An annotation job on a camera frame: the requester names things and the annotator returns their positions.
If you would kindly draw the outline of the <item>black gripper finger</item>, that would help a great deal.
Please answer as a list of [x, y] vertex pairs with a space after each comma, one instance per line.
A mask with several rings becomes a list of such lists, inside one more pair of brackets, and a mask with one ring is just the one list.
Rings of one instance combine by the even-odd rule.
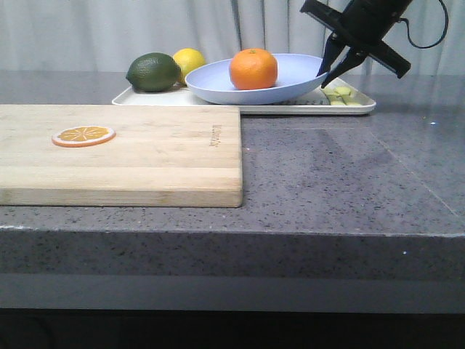
[[351, 48], [347, 52], [345, 58], [334, 69], [330, 70], [327, 73], [324, 82], [321, 84], [321, 87], [325, 88], [335, 78], [338, 78], [343, 73], [346, 73], [347, 71], [359, 66], [360, 64], [363, 63], [364, 60], [365, 60], [364, 51], [359, 51], [354, 48]]
[[333, 32], [327, 39], [323, 59], [318, 71], [318, 75], [328, 73], [331, 70], [331, 66], [342, 53], [345, 48], [345, 43], [341, 40], [337, 32]]

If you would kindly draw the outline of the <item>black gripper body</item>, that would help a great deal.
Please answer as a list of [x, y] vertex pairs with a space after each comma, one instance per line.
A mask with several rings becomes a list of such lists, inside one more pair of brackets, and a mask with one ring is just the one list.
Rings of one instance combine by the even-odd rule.
[[331, 33], [337, 32], [345, 43], [331, 70], [354, 48], [364, 51], [365, 58], [373, 58], [400, 79], [410, 70], [411, 64], [387, 45], [383, 38], [409, 4], [409, 1], [354, 0], [340, 12], [320, 1], [307, 0], [300, 12], [317, 20]]

